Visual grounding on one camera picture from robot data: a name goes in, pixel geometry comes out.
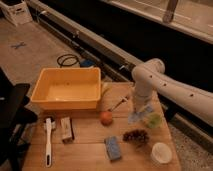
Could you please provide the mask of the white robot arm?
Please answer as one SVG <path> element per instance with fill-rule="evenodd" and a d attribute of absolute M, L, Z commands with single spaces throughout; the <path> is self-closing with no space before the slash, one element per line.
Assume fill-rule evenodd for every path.
<path fill-rule="evenodd" d="M 162 60 L 154 58 L 135 66 L 133 106 L 140 112 L 152 99 L 155 90 L 170 101 L 213 126 L 213 93 L 176 81 L 164 74 Z"/>

